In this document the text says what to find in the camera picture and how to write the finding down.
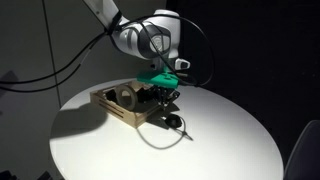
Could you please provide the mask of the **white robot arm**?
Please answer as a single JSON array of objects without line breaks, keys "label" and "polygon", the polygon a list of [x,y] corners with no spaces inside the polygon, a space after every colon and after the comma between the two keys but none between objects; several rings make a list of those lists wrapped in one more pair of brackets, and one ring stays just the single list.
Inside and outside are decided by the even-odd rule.
[{"label": "white robot arm", "polygon": [[151,97],[162,107],[177,97],[179,70],[191,64],[179,57],[181,23],[178,13],[158,9],[151,16],[128,20],[113,0],[83,0],[104,26],[113,45],[121,52],[152,61],[150,71],[141,72],[137,80],[151,84]]}]

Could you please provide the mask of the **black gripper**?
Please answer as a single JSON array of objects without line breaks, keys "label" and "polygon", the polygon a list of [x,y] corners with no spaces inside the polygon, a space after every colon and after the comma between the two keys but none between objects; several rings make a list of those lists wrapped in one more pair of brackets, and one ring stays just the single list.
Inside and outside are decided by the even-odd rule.
[{"label": "black gripper", "polygon": [[165,88],[160,86],[153,86],[154,99],[159,105],[162,105],[162,110],[165,111],[174,105],[174,101],[180,96],[180,93],[173,88]]}]

